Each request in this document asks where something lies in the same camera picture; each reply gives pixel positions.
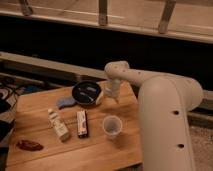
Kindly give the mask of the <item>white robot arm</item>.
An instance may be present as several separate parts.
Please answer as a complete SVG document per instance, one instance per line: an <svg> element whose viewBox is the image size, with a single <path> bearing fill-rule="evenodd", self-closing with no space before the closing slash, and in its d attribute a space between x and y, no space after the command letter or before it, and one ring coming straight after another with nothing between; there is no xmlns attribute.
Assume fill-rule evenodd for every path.
<svg viewBox="0 0 213 171"><path fill-rule="evenodd" d="M190 77L132 69L109 62L104 94L118 98L127 81L139 88L139 128L143 171L196 171L187 113L203 100L200 83Z"/></svg>

